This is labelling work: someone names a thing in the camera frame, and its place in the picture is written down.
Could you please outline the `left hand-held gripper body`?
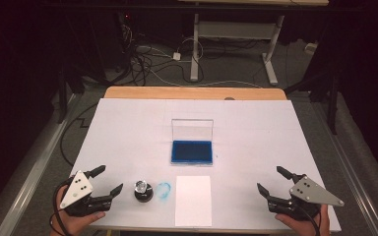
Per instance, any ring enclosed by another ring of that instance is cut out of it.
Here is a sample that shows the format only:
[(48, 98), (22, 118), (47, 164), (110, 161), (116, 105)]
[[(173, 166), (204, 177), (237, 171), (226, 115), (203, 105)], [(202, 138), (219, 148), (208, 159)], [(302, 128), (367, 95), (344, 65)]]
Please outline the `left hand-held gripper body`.
[(94, 187), (90, 178), (79, 170), (69, 179), (68, 189), (63, 195), (60, 208), (70, 216), (82, 217), (97, 211), (110, 210), (112, 198), (108, 196), (94, 198), (92, 196)]

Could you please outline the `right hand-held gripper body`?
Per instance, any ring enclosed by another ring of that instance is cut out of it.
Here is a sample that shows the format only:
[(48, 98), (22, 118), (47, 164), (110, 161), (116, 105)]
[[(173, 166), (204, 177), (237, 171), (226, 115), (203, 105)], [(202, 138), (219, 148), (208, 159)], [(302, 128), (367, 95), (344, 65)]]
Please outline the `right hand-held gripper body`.
[(288, 215), (295, 220), (311, 220), (320, 213), (321, 205), (343, 207), (345, 202), (321, 187), (307, 175), (295, 174), (297, 182), (289, 189), (290, 199), (274, 197), (268, 201), (268, 209), (273, 213)]

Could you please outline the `black round stamp clear knob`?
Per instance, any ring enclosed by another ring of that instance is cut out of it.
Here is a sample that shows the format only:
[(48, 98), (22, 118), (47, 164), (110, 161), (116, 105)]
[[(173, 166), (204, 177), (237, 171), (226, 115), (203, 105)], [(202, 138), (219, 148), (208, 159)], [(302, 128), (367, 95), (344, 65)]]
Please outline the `black round stamp clear knob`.
[(145, 180), (140, 180), (135, 183), (134, 195), (138, 202), (147, 203), (152, 199), (154, 190)]

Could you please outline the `small white paper sheet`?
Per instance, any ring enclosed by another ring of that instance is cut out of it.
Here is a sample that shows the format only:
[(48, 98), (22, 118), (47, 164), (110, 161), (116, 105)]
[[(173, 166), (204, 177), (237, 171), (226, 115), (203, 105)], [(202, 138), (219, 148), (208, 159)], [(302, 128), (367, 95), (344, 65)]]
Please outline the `small white paper sheet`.
[(176, 177), (175, 225), (212, 226), (212, 190), (209, 176)]

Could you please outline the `blue ink pad clear lid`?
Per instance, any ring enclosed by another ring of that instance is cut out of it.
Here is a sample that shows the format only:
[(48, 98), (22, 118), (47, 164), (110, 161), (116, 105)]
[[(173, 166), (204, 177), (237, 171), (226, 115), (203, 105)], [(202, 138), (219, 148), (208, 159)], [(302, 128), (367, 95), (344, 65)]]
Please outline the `blue ink pad clear lid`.
[(173, 164), (213, 164), (212, 119), (172, 119), (171, 132)]

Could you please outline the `person's left hand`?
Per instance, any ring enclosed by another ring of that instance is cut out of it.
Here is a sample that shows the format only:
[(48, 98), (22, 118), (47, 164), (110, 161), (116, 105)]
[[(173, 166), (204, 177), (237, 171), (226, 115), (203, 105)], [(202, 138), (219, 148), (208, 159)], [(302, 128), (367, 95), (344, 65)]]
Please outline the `person's left hand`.
[(60, 209), (60, 203), (63, 198), (63, 193), (67, 186), (63, 186), (59, 189), (56, 197), (56, 206), (58, 216), (51, 216), (51, 230), (50, 236), (80, 236), (81, 233), (92, 223), (97, 222), (98, 220), (105, 217), (104, 211), (97, 211), (90, 215), (76, 217), (70, 216), (64, 210)]

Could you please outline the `person's right hand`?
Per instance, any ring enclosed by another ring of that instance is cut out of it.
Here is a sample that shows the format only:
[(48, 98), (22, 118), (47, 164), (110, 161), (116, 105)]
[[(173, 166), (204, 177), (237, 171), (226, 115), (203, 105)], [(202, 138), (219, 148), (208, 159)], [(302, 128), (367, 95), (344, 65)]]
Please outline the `person's right hand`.
[(297, 221), (281, 213), (276, 214), (275, 219), (292, 229), (297, 236), (330, 236), (330, 218), (327, 205), (321, 205), (320, 213), (312, 221)]

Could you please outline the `black stand leg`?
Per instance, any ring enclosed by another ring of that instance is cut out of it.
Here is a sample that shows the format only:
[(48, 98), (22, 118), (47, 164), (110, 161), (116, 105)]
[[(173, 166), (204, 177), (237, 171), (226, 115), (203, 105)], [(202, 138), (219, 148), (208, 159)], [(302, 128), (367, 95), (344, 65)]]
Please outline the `black stand leg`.
[(64, 65), (61, 65), (60, 70), (58, 72), (58, 97), (59, 97), (59, 118), (58, 123), (61, 124), (66, 117), (67, 113), (67, 89), (66, 89), (66, 80), (65, 80), (65, 73), (64, 73)]
[(328, 114), (327, 114), (327, 124), (333, 135), (337, 133), (336, 114), (337, 114), (338, 88), (339, 88), (339, 78), (336, 74), (334, 74), (331, 79), (331, 89), (329, 93), (329, 107), (328, 107)]

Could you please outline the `grey metal floor rail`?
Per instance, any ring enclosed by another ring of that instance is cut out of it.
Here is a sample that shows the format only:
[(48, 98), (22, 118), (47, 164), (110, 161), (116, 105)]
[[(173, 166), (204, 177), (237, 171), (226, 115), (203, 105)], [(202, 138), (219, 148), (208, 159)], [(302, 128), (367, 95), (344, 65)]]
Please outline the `grey metal floor rail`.
[(17, 228), (61, 134), (81, 99), (81, 94), (72, 94), (68, 97), (67, 113), (61, 122), (58, 122), (61, 108), (53, 112), (50, 120), (4, 187), (0, 194), (0, 236), (11, 236)]
[(338, 136), (329, 128), (323, 107), (320, 104), (314, 103), (313, 109), (336, 150), (339, 166), (345, 175), (346, 182), (353, 194), (354, 201), (358, 205), (359, 211), (362, 213), (371, 235), (378, 236), (378, 212), (376, 211), (371, 198), (364, 189), (361, 181), (358, 179)]

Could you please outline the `white desk frame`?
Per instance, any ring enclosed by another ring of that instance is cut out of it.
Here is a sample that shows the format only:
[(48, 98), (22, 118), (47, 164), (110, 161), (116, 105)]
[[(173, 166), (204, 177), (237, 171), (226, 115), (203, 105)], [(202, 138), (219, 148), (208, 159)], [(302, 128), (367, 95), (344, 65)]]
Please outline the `white desk frame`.
[[(329, 0), (180, 0), (188, 3), (190, 7), (246, 7), (248, 10), (254, 7), (277, 7), (287, 10), (290, 7), (310, 8), (326, 7)], [(261, 54), (263, 66), (267, 78), (272, 86), (279, 82), (275, 74), (272, 57), (284, 23), (284, 14), (278, 14), (272, 23), (247, 23), (227, 20), (201, 20), (200, 14), (194, 14), (193, 23), (193, 49), (191, 56), (190, 81), (199, 82), (201, 75), (200, 59), (205, 47), (200, 42), (201, 38), (230, 38), (230, 39), (258, 39), (269, 40), (267, 52)]]

